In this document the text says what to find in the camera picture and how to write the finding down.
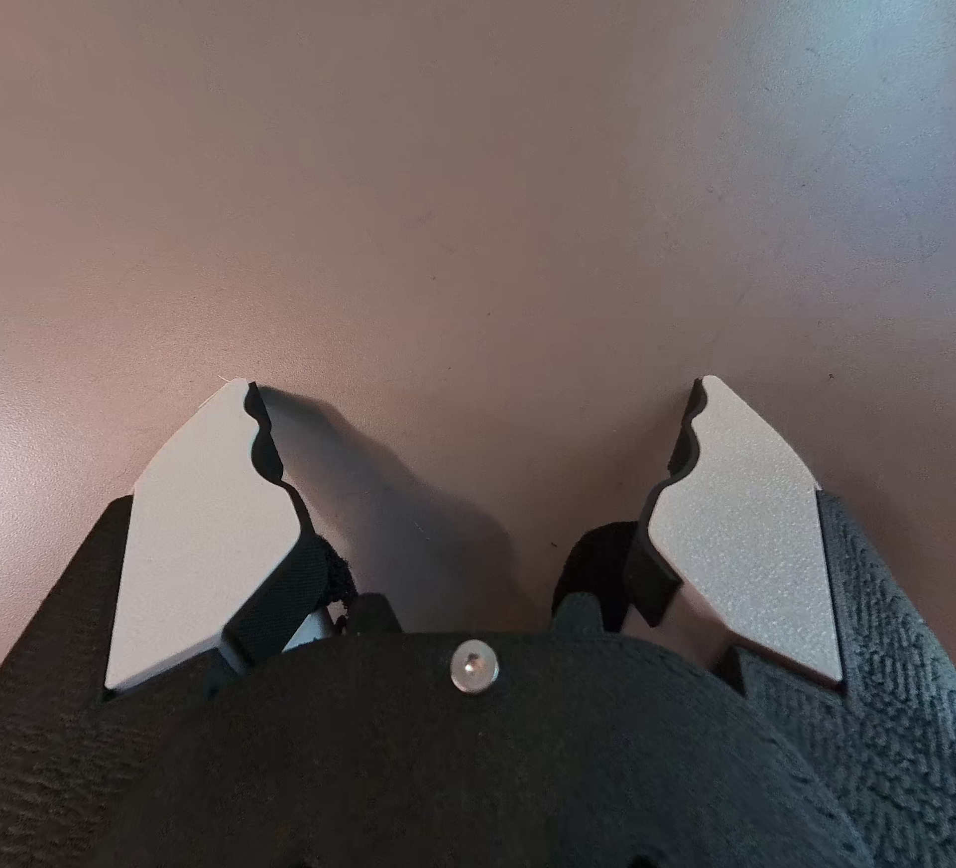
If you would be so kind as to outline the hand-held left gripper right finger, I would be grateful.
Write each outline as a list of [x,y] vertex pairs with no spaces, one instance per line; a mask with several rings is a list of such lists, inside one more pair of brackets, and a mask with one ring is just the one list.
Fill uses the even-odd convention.
[[696,380],[624,564],[622,633],[705,669],[743,647],[841,685],[819,492],[759,413],[720,378]]

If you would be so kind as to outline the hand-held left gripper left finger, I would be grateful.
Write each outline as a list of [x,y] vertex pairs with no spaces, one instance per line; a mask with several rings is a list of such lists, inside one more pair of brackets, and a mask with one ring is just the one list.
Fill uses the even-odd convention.
[[206,653],[244,674],[333,634],[335,553],[284,477],[254,382],[203,403],[142,472],[131,507],[107,690]]

